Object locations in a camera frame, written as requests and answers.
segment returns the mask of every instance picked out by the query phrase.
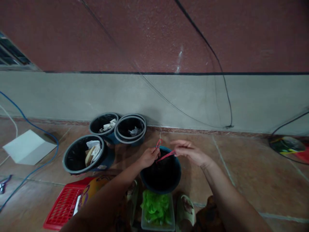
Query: black stripe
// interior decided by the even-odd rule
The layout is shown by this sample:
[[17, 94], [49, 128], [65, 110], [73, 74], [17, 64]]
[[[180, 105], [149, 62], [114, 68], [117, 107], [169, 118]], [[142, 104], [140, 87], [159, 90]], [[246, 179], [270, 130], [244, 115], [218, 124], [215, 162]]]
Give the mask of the black stripe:
[[309, 75], [309, 72], [106, 72], [106, 71], [80, 71], [80, 72], [57, 72], [45, 71], [45, 73], [87, 73], [87, 74], [133, 74], [133, 75], [175, 75], [175, 76], [222, 76], [222, 75]]

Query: sandal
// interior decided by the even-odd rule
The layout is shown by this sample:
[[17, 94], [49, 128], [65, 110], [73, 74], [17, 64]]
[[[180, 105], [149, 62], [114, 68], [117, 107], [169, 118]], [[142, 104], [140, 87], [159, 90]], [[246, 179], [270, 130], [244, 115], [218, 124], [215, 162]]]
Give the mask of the sandal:
[[130, 219], [130, 225], [133, 225], [135, 209], [138, 197], [138, 183], [134, 180], [127, 192], [127, 216]]
[[186, 219], [191, 222], [192, 227], [194, 225], [194, 207], [190, 198], [182, 194], [177, 200], [177, 212], [176, 212], [176, 232], [180, 232], [180, 222]]

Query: baseboard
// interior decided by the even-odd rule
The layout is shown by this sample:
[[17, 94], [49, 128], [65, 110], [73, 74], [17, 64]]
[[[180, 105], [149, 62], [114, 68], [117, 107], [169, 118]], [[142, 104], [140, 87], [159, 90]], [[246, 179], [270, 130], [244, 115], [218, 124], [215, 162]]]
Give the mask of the baseboard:
[[[25, 121], [22, 117], [12, 117], [15, 121]], [[0, 116], [1, 120], [9, 120], [8, 117]], [[42, 123], [42, 124], [55, 124], [55, 125], [72, 125], [72, 126], [89, 126], [89, 121], [71, 121], [71, 120], [56, 120], [56, 119], [38, 119], [38, 118], [28, 118], [32, 123]], [[170, 133], [186, 133], [186, 134], [202, 134], [202, 135], [221, 135], [221, 136], [242, 136], [249, 138], [268, 138], [270, 134], [264, 133], [248, 133], [248, 132], [235, 132], [235, 131], [225, 131], [225, 130], [195, 130], [195, 129], [184, 129], [184, 128], [171, 128], [171, 127], [160, 127], [160, 126], [147, 126], [148, 131], [160, 131], [160, 132], [170, 132]], [[291, 137], [300, 140], [309, 140], [306, 136], [293, 136]]]

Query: red painted wall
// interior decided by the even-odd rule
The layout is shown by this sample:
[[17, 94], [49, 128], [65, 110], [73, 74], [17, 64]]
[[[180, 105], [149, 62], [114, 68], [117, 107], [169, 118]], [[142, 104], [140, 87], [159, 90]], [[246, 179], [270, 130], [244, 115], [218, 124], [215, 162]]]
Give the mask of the red painted wall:
[[[173, 0], [86, 2], [141, 72], [219, 72]], [[225, 72], [309, 71], [307, 0], [181, 3]], [[0, 14], [0, 30], [44, 71], [136, 72], [79, 0], [2, 0]]]

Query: black wire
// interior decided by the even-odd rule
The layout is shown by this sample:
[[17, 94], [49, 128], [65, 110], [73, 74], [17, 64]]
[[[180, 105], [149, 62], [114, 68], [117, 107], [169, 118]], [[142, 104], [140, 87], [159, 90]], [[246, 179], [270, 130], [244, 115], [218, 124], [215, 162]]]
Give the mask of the black wire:
[[[306, 114], [309, 114], [309, 111], [306, 112], [306, 113], [303, 113], [303, 114], [299, 115], [298, 117], [296, 117], [296, 118], [294, 118], [293, 120], [291, 120], [291, 121], [289, 121], [289, 122], [283, 124], [282, 126], [279, 126], [279, 127], [270, 135], [270, 137], [268, 138], [268, 144], [269, 144], [269, 146], [271, 147], [271, 145], [270, 145], [270, 144], [271, 144], [271, 140], [272, 140], [272, 138], [274, 137], [274, 134], [275, 134], [280, 128], [282, 128], [282, 127], [284, 127], [284, 126], [290, 124], [291, 122], [296, 121], [297, 119], [299, 119], [299, 118], [305, 116]], [[277, 152], [277, 153], [278, 153], [279, 155], [281, 155], [282, 157], [287, 158], [288, 160], [294, 161], [294, 162], [296, 162], [296, 163], [304, 164], [304, 165], [309, 165], [308, 163], [303, 163], [303, 162], [299, 162], [299, 161], [297, 161], [297, 160], [291, 159], [291, 158], [289, 158], [289, 157], [287, 157], [287, 156], [285, 156], [285, 155], [280, 154], [279, 152]]]
[[[100, 25], [100, 27], [104, 30], [104, 32], [107, 34], [107, 36], [109, 37], [109, 39], [111, 40], [111, 42], [114, 43], [114, 45], [117, 47], [117, 49], [125, 56], [125, 58], [127, 59], [127, 61], [129, 62], [129, 64], [137, 70], [137, 72], [142, 76], [142, 78], [150, 85], [150, 87], [153, 88], [153, 90], [155, 90], [157, 92], [157, 94], [162, 97], [166, 102], [168, 102], [172, 107], [174, 107], [176, 110], [178, 110], [180, 113], [186, 115], [187, 117], [199, 122], [199, 123], [202, 123], [206, 126], [210, 126], [210, 127], [213, 127], [213, 128], [219, 128], [219, 129], [222, 129], [222, 127], [215, 127], [215, 126], [211, 126], [209, 124], [206, 124], [204, 122], [201, 122], [193, 117], [191, 117], [190, 115], [186, 114], [185, 112], [183, 112], [181, 109], [179, 109], [177, 106], [175, 106], [173, 103], [171, 103], [165, 96], [163, 96], [151, 83], [150, 81], [147, 80], [147, 78], [144, 77], [144, 75], [140, 72], [140, 70], [137, 68], [137, 66], [128, 58], [128, 56], [126, 55], [126, 53], [121, 49], [121, 47], [116, 43], [116, 41], [114, 40], [114, 38], [109, 34], [109, 32], [107, 31], [107, 29], [104, 27], [104, 25], [100, 22], [100, 20], [97, 18], [97, 16], [93, 13], [93, 11], [89, 8], [89, 6], [87, 5], [87, 3], [84, 1], [84, 0], [81, 0], [81, 2], [83, 3], [84, 7], [88, 10], [88, 12], [91, 14], [91, 16], [96, 20], [96, 22]], [[223, 128], [226, 128], [226, 129], [229, 129], [231, 128], [231, 125], [229, 126], [226, 126], [226, 127], [223, 127]]]
[[187, 17], [187, 19], [189, 20], [189, 22], [191, 23], [191, 25], [195, 28], [195, 30], [197, 31], [197, 33], [203, 38], [203, 40], [205, 41], [205, 43], [208, 45], [208, 47], [210, 48], [210, 50], [212, 51], [212, 53], [214, 54], [214, 56], [216, 57], [220, 70], [222, 72], [222, 76], [224, 79], [224, 85], [225, 85], [225, 90], [226, 90], [226, 95], [228, 97], [228, 101], [229, 101], [229, 110], [230, 110], [230, 114], [231, 114], [231, 123], [228, 127], [232, 126], [233, 123], [233, 116], [232, 116], [232, 106], [231, 106], [231, 101], [229, 99], [229, 92], [228, 92], [228, 88], [226, 86], [226, 81], [225, 81], [225, 76], [223, 74], [223, 69], [220, 63], [219, 58], [217, 57], [215, 51], [212, 49], [211, 45], [209, 44], [209, 42], [207, 41], [207, 39], [205, 38], [205, 36], [202, 34], [202, 32], [199, 30], [199, 28], [197, 27], [197, 25], [194, 23], [194, 21], [191, 19], [190, 15], [187, 13], [187, 11], [185, 10], [185, 8], [181, 5], [181, 3], [179, 2], [179, 0], [174, 0], [176, 2], [176, 4], [178, 5], [178, 7], [181, 9], [181, 11], [183, 12], [183, 14]]

